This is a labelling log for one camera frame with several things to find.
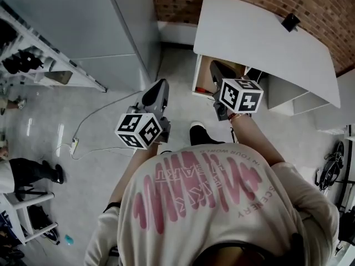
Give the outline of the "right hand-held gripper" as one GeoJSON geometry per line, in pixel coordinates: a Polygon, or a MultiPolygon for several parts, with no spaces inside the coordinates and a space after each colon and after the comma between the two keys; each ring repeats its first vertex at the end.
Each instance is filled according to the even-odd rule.
{"type": "Polygon", "coordinates": [[[210,63],[212,81],[218,90],[212,96],[218,121],[228,119],[227,111],[235,114],[253,114],[258,111],[263,89],[253,80],[227,79],[230,67],[220,61],[210,63]]]}

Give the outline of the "white desk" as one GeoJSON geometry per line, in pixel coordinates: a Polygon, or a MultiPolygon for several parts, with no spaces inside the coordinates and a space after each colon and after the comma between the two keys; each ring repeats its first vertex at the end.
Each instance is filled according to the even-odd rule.
{"type": "Polygon", "coordinates": [[[203,0],[196,55],[227,60],[269,75],[268,109],[293,116],[326,105],[340,107],[328,48],[301,28],[240,0],[203,0]]]}

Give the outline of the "white perforated metal shelf rack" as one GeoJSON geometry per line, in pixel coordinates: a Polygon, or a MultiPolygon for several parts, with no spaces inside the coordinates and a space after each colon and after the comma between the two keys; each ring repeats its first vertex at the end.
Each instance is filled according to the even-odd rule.
{"type": "Polygon", "coordinates": [[[0,86],[10,84],[72,86],[94,88],[105,92],[106,88],[95,81],[83,69],[77,67],[60,50],[43,38],[33,27],[0,3],[0,86]],[[2,65],[5,58],[19,50],[33,53],[43,62],[43,68],[27,73],[10,74],[2,65]]]}

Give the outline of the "black floor bag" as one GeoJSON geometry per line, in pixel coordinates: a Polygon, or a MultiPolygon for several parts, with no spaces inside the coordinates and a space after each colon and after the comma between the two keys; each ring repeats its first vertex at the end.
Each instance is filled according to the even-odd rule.
{"type": "MultiPolygon", "coordinates": [[[[49,219],[49,216],[44,212],[42,206],[29,206],[28,214],[31,220],[32,228],[36,231],[41,231],[53,224],[53,222],[49,219]]],[[[50,239],[56,245],[60,243],[59,235],[55,227],[43,233],[42,236],[50,239]]]]}

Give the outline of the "white desk drawer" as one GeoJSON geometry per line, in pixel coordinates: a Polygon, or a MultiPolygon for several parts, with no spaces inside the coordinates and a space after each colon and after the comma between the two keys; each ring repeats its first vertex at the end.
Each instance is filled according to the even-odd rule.
{"type": "Polygon", "coordinates": [[[194,80],[192,83],[192,94],[196,96],[200,96],[203,98],[208,98],[210,100],[213,100],[214,98],[212,97],[212,94],[206,94],[206,93],[200,93],[195,91],[196,87],[201,87],[204,88],[210,92],[215,93],[217,91],[217,86],[214,84],[212,81],[211,73],[210,73],[210,63],[213,60],[220,61],[226,65],[228,65],[230,68],[233,68],[235,72],[237,72],[239,75],[244,75],[246,69],[248,68],[245,65],[239,64],[239,63],[234,63],[230,62],[227,60],[222,60],[218,58],[212,58],[204,55],[197,55],[197,61],[196,61],[196,67],[195,67],[195,75],[194,75],[194,80]]]}

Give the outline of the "person's left forearm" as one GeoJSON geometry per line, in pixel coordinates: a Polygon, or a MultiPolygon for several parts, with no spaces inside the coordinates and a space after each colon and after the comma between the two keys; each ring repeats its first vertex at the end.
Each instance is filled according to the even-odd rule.
{"type": "Polygon", "coordinates": [[[115,186],[110,196],[109,203],[120,203],[122,201],[125,189],[134,173],[144,162],[157,155],[158,148],[159,144],[153,143],[147,150],[135,151],[125,172],[115,186]]]}

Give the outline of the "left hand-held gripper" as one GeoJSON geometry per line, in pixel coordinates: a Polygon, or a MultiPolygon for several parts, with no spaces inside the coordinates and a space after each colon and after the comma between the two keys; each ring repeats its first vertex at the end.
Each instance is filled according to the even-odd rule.
{"type": "Polygon", "coordinates": [[[153,143],[167,143],[170,121],[164,116],[168,105],[169,83],[161,79],[140,92],[135,103],[122,114],[115,134],[128,147],[148,149],[153,143]]]}

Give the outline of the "person's black trousers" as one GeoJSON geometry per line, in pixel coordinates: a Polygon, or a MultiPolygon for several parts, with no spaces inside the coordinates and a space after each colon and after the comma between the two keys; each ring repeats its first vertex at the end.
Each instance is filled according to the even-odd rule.
{"type": "Polygon", "coordinates": [[[212,139],[207,133],[207,130],[201,125],[192,126],[189,133],[191,146],[224,144],[223,141],[216,141],[212,139]]]}

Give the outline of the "small black box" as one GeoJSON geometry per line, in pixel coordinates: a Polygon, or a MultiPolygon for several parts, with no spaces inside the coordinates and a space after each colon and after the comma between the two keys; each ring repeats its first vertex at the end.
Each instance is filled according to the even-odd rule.
{"type": "Polygon", "coordinates": [[[289,13],[284,20],[281,22],[282,26],[288,31],[292,32],[296,29],[297,25],[300,23],[300,20],[293,14],[289,13]]]}

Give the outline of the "person's right forearm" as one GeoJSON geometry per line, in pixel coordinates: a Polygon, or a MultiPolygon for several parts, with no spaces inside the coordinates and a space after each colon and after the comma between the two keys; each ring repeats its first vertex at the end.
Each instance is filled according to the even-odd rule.
{"type": "Polygon", "coordinates": [[[270,166],[285,161],[250,116],[232,113],[229,121],[238,142],[257,151],[270,166]]]}

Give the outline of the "person's white printed shirt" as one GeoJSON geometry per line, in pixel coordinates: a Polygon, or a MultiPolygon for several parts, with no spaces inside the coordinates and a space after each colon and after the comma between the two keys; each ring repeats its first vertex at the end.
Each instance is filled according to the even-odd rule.
{"type": "Polygon", "coordinates": [[[292,164],[242,144],[198,145],[137,168],[99,216],[84,266],[189,266],[224,247],[275,259],[294,234],[298,265],[326,266],[338,231],[336,206],[292,164]]]}

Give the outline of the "white table frame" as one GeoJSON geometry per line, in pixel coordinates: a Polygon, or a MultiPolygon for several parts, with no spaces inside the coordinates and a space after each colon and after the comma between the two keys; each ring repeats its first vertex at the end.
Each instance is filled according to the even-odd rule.
{"type": "Polygon", "coordinates": [[[28,214],[28,207],[41,206],[54,198],[52,192],[38,192],[32,190],[20,190],[15,193],[0,194],[0,217],[10,228],[10,231],[22,245],[42,236],[48,230],[57,228],[58,223],[53,222],[49,227],[36,231],[32,228],[28,214]]]}

